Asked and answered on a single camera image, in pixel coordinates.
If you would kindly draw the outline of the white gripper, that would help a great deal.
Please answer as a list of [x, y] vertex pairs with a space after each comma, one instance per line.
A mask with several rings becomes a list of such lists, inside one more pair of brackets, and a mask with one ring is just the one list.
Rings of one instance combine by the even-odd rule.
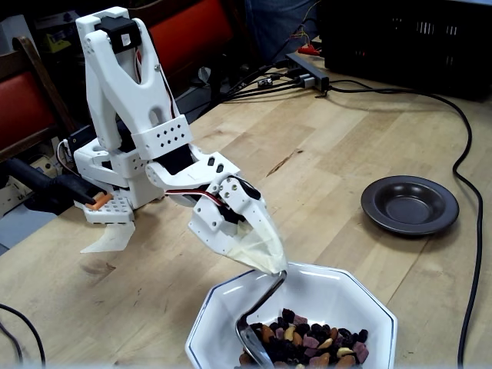
[[266, 274], [288, 268], [281, 237], [260, 191], [237, 175], [217, 176], [212, 193], [195, 191], [189, 229], [216, 254]]

